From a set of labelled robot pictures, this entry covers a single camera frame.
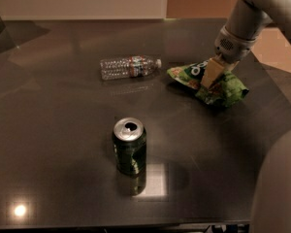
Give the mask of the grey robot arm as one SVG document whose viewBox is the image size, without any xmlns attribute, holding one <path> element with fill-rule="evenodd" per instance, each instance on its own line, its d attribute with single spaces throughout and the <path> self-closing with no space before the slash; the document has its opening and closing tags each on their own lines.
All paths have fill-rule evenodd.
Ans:
<svg viewBox="0 0 291 233">
<path fill-rule="evenodd" d="M 239 0 L 215 39 L 202 86 L 212 87 L 223 72 L 233 70 L 270 22 L 291 45 L 291 0 Z M 275 142 L 261 166 L 249 233 L 291 233 L 291 130 Z"/>
</svg>

